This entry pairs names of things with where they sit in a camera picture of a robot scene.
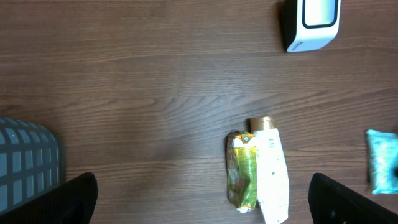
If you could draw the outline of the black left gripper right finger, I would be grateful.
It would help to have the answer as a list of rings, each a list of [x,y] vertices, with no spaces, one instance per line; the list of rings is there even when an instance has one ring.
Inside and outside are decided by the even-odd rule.
[[[314,224],[397,224],[397,214],[329,178],[315,173],[308,190]]]

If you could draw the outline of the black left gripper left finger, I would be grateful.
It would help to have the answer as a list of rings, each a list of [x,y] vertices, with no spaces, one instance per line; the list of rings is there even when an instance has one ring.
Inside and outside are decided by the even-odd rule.
[[[92,218],[97,198],[95,175],[86,172],[1,215],[1,224],[86,224]]]

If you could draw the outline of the green yellow sachet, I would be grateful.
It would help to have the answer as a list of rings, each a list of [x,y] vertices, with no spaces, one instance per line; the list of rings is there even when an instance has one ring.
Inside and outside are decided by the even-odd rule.
[[[226,171],[228,200],[240,213],[257,204],[257,147],[252,133],[235,131],[227,137]]]

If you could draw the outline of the grey plastic mesh basket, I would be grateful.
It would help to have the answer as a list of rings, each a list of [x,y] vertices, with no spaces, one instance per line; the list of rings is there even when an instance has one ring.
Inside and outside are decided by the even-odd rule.
[[[1,214],[65,182],[58,139],[44,126],[1,118]]]

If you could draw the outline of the white tube gold cap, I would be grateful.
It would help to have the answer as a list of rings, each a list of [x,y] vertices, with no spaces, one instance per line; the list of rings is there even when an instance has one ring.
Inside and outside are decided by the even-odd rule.
[[[257,146],[257,201],[266,224],[281,224],[289,216],[289,176],[275,120],[251,118]]]

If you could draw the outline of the teal wet wipes pack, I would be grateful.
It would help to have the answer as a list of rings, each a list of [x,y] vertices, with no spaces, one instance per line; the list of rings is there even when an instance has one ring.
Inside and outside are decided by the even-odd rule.
[[[369,129],[366,139],[372,194],[397,194],[397,134]]]

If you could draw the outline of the white barcode scanner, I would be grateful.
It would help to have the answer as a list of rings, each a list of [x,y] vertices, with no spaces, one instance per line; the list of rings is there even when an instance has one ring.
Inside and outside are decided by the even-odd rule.
[[[280,21],[287,52],[308,52],[329,44],[339,30],[340,0],[286,0]]]

